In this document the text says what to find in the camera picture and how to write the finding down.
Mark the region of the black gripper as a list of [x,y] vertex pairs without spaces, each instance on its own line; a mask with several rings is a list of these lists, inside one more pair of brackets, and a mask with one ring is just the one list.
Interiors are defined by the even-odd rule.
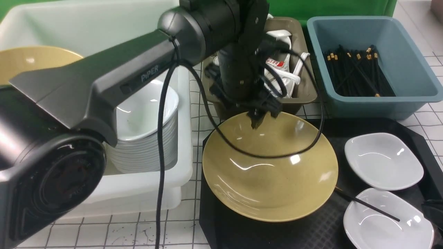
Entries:
[[206,60],[204,75],[213,80],[209,91],[226,107],[246,109],[251,128],[258,129],[266,114],[277,118],[282,103],[264,85],[263,58],[241,48],[225,48],[217,53],[219,64]]

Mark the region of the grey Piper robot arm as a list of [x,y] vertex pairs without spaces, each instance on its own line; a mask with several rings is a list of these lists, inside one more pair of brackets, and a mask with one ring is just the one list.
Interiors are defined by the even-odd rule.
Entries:
[[1,248],[12,249],[87,199],[117,145],[119,104],[165,71],[220,54],[221,92],[253,129],[282,105],[264,87],[275,42],[266,0],[181,0],[157,29],[1,86]]

